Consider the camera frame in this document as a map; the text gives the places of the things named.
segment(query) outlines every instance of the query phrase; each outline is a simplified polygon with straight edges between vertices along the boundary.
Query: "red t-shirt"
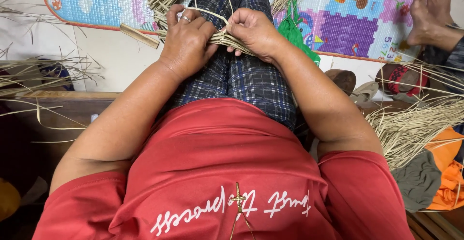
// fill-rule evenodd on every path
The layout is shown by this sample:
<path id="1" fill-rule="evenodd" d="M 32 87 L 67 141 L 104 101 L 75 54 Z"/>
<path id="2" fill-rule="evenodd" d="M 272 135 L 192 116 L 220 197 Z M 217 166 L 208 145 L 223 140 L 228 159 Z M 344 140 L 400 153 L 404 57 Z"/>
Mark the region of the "red t-shirt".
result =
<path id="1" fill-rule="evenodd" d="M 171 110 L 127 176 L 103 172 L 51 194 L 38 239 L 413 239 L 385 159 L 319 164 L 257 107 L 205 99 Z"/>

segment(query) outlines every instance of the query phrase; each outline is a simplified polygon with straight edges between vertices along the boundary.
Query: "green plastic bag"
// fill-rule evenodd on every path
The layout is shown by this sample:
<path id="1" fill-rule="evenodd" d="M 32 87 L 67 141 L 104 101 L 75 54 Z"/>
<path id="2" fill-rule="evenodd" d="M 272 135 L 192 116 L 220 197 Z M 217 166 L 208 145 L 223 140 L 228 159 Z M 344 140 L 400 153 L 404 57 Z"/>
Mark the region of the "green plastic bag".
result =
<path id="1" fill-rule="evenodd" d="M 287 15 L 279 25 L 279 32 L 293 45 L 299 47 L 304 53 L 306 53 L 306 55 L 308 55 L 308 57 L 319 67 L 321 57 L 319 57 L 319 55 L 313 52 L 310 47 L 306 46 L 303 42 L 303 36 L 298 28 L 298 24 L 302 21 L 303 19 L 300 19 L 300 16 L 298 15 L 297 0 L 289 0 Z"/>

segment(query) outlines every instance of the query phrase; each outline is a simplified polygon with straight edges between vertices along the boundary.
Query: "woman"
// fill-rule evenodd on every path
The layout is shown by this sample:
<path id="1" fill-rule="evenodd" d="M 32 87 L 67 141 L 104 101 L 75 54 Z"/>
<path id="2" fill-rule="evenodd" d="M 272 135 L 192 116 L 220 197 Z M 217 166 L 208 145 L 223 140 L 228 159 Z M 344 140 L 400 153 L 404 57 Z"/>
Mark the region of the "woman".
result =
<path id="1" fill-rule="evenodd" d="M 413 239 L 376 134 L 275 30 L 269 0 L 196 2 L 257 57 L 207 44 L 224 23 L 173 5 L 159 60 L 57 166 L 34 239 Z"/>

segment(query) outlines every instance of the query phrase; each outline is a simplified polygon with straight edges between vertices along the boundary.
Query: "silver ring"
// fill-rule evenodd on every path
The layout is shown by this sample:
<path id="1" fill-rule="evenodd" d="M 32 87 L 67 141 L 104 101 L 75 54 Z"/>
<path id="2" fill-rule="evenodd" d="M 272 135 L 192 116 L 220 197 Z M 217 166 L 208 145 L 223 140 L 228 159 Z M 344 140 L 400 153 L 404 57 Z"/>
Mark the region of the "silver ring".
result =
<path id="1" fill-rule="evenodd" d="M 192 22 L 192 20 L 191 20 L 189 17 L 187 17 L 187 16 L 183 16 L 183 15 L 182 15 L 182 16 L 181 16 L 181 19 L 186 19 L 189 23 Z"/>

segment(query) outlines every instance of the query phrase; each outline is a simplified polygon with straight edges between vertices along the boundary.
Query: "foam play mat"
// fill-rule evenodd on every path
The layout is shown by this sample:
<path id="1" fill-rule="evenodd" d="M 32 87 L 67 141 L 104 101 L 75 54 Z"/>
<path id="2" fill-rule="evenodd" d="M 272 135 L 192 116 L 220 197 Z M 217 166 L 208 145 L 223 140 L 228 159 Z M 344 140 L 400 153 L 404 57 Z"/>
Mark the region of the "foam play mat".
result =
<path id="1" fill-rule="evenodd" d="M 61 20 L 78 26 L 119 29 L 121 23 L 147 33 L 157 29 L 146 0 L 45 0 Z M 413 0 L 298 0 L 304 42 L 319 54 L 410 61 Z M 275 15 L 278 27 L 285 11 Z"/>

